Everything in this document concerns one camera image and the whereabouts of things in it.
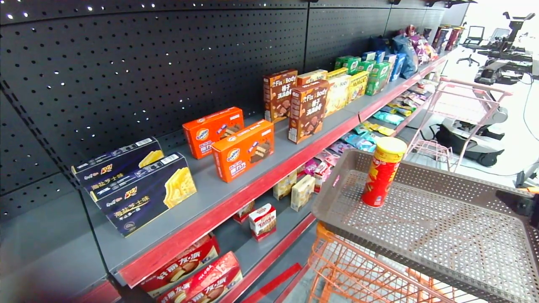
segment red cake box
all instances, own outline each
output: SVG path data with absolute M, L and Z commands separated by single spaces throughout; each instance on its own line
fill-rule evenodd
M 277 230 L 277 211 L 271 204 L 266 204 L 249 214 L 249 225 L 253 237 L 260 241 Z

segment pringles can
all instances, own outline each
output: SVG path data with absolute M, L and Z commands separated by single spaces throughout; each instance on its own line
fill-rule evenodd
M 361 195 L 363 203 L 374 208 L 384 205 L 395 173 L 407 149 L 406 143 L 400 139 L 378 138 L 367 182 Z

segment snack box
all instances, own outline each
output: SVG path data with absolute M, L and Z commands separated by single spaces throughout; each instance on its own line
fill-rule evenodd
M 328 78 L 328 71 L 316 70 L 316 71 L 299 75 L 298 82 L 296 83 L 296 85 L 303 86 L 317 80 L 326 80 L 327 78 Z
M 212 143 L 242 128 L 244 128 L 243 111 L 237 107 L 230 107 L 183 125 L 189 149 L 196 159 L 210 155 Z
M 372 68 L 374 67 L 374 65 L 376 64 L 376 61 L 374 60 L 370 60 L 370 61 L 361 61 L 358 65 L 357 65 L 357 71 L 358 72 L 372 72 Z
M 292 188 L 292 201 L 290 207 L 295 211 L 300 211 L 314 192 L 314 177 L 306 175 Z
M 232 136 L 212 144 L 217 174 L 231 182 L 273 154 L 273 124 L 260 120 Z
M 374 61 L 376 59 L 376 52 L 364 52 L 361 56 L 361 61 Z
M 343 57 L 338 57 L 336 60 L 335 60 L 335 70 L 338 70 L 339 68 L 342 68 L 343 67 L 343 64 L 346 63 L 348 61 L 348 59 L 350 58 L 353 58 L 354 56 L 343 56 Z
M 277 230 L 277 211 L 271 204 L 266 204 L 249 214 L 251 234 L 257 241 L 271 235 Z
M 334 70 L 332 72 L 328 72 L 328 80 L 331 79 L 331 78 L 335 78 L 335 77 L 339 77 L 339 76 L 342 76 L 342 75 L 346 75 L 346 73 L 348 72 L 348 68 L 346 67 L 341 67 L 339 68 L 338 70 Z
M 376 51 L 374 61 L 382 63 L 384 61 L 385 51 Z
M 249 204 L 247 204 L 238 212 L 236 212 L 234 216 L 232 216 L 232 219 L 234 219 L 234 221 L 238 222 L 239 224 L 243 224 L 243 222 L 245 221 L 245 219 L 248 218 L 249 214 L 253 211 L 253 209 L 254 209 L 254 200 L 250 201 Z
M 294 170 L 288 176 L 282 178 L 277 184 L 273 186 L 273 197 L 277 200 L 281 200 L 284 196 L 290 194 L 292 186 L 298 181 L 298 174 Z
M 124 237 L 197 192 L 180 153 L 110 182 L 90 196 Z
M 217 257 L 219 244 L 213 234 L 208 234 L 147 277 L 139 286 L 155 298 Z
M 365 89 L 367 88 L 368 79 L 369 72 L 367 71 L 358 72 L 350 78 L 350 85 L 348 86 L 347 104 L 365 95 Z
M 278 122 L 290 116 L 291 93 L 297 78 L 297 70 L 264 76 L 264 118 L 267 121 Z
M 242 279 L 238 259 L 228 252 L 158 297 L 157 303 L 216 302 Z
M 395 60 L 395 65 L 391 71 L 391 79 L 389 79 L 389 81 L 395 81 L 400 77 L 400 71 L 403 68 L 404 59 L 406 59 L 405 54 L 397 54 L 397 59 Z
M 292 90 L 289 140 L 300 143 L 322 129 L 328 91 L 329 82 L 326 80 L 318 80 Z
M 384 87 L 385 78 L 388 77 L 389 73 L 389 63 L 382 62 L 375 64 L 372 68 L 372 72 L 369 75 L 369 80 L 367 81 L 367 89 L 365 94 L 372 96 L 380 92 Z
M 352 77 L 344 74 L 328 80 L 329 91 L 326 97 L 326 113 L 324 117 L 333 114 L 347 104 L 348 86 Z
M 142 168 L 163 157 L 159 142 L 153 137 L 120 147 L 87 162 L 71 166 L 71 172 L 80 185 L 90 192 L 106 186 L 111 181 Z

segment orange ovaltine box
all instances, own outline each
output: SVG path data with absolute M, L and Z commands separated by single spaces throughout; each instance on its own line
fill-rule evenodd
M 273 154 L 274 144 L 273 123 L 266 120 L 212 144 L 217 174 L 223 181 L 231 182 Z
M 211 145 L 244 128 L 243 112 L 230 107 L 183 125 L 191 154 L 202 159 L 211 154 Z

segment cheese wafer box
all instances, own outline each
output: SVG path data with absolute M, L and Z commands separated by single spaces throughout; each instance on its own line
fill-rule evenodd
M 102 154 L 81 165 L 71 166 L 71 172 L 79 180 L 80 185 L 90 192 L 99 190 L 163 156 L 159 142 L 151 137 Z
M 139 286 L 152 298 L 155 298 L 218 256 L 217 239 L 213 234 L 208 234 L 178 254 L 165 266 L 159 268 Z
M 191 154 L 202 159 L 211 154 L 211 145 L 244 127 L 243 112 L 230 107 L 217 113 L 185 123 L 183 131 Z
M 273 154 L 273 129 L 273 123 L 260 120 L 212 144 L 219 177 L 225 182 L 231 182 Z
M 90 196 L 126 237 L 196 191 L 187 160 L 173 153 L 90 191 Z
M 238 259 L 228 252 L 158 297 L 157 303 L 217 302 L 242 279 Z

